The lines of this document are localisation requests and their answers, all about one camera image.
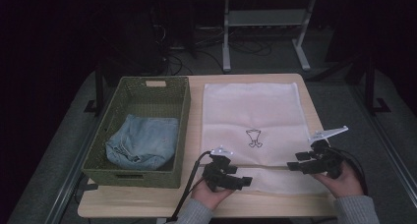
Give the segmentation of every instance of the white cloth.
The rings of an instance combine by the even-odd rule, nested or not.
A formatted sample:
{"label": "white cloth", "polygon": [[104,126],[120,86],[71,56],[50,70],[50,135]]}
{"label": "white cloth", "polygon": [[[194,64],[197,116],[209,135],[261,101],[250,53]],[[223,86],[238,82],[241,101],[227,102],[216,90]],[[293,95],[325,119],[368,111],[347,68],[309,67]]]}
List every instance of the white cloth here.
{"label": "white cloth", "polygon": [[[245,167],[238,174],[254,177],[245,191],[324,192],[322,185],[301,172],[269,168],[286,168],[287,162],[297,161],[295,153],[311,150],[308,137],[297,84],[205,85],[201,152],[221,145],[232,151],[227,156],[231,164]],[[202,160],[210,162],[208,157]]]}

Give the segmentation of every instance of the jeans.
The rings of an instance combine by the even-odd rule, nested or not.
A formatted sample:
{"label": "jeans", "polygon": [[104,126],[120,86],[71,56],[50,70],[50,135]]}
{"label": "jeans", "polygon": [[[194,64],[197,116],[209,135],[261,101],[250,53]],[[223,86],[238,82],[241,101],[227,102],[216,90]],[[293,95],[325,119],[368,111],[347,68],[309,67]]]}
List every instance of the jeans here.
{"label": "jeans", "polygon": [[112,163],[134,170],[156,170],[175,153],[178,119],[141,118],[129,114],[106,143]]}

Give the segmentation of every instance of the light wood tabletop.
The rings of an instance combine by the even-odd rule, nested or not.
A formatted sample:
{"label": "light wood tabletop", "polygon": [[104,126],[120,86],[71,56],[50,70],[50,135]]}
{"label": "light wood tabletop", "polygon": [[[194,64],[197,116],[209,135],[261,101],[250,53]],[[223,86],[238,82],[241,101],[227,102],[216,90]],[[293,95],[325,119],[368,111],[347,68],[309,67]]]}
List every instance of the light wood tabletop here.
{"label": "light wood tabletop", "polygon": [[[188,121],[181,187],[157,189],[99,186],[84,192],[78,212],[82,217],[170,217],[185,190],[200,155],[203,90],[205,84],[297,83],[301,105],[312,134],[323,129],[301,76],[296,74],[190,76],[191,108]],[[238,192],[223,201],[215,217],[334,216],[331,195],[276,195]]]}

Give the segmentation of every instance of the green woven basket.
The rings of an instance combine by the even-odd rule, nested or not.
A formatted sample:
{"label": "green woven basket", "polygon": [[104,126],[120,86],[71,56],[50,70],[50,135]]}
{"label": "green woven basket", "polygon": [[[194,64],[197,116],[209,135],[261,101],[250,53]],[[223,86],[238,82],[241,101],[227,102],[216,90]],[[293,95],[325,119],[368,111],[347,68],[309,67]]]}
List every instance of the green woven basket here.
{"label": "green woven basket", "polygon": [[[101,186],[179,188],[190,101],[187,77],[122,78],[90,146],[83,172]],[[128,114],[179,120],[175,155],[158,170],[126,170],[107,160],[105,143]]]}

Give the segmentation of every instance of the gray sleeve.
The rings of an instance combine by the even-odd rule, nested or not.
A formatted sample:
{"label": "gray sleeve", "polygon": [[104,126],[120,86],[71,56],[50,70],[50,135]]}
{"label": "gray sleeve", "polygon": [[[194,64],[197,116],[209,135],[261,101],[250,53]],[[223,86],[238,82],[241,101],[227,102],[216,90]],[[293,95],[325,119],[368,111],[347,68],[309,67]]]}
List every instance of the gray sleeve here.
{"label": "gray sleeve", "polygon": [[334,202],[339,224],[378,224],[374,202],[368,196],[340,197]]}
{"label": "gray sleeve", "polygon": [[208,224],[212,218],[212,211],[199,201],[190,198],[185,208],[179,213],[176,224]]}

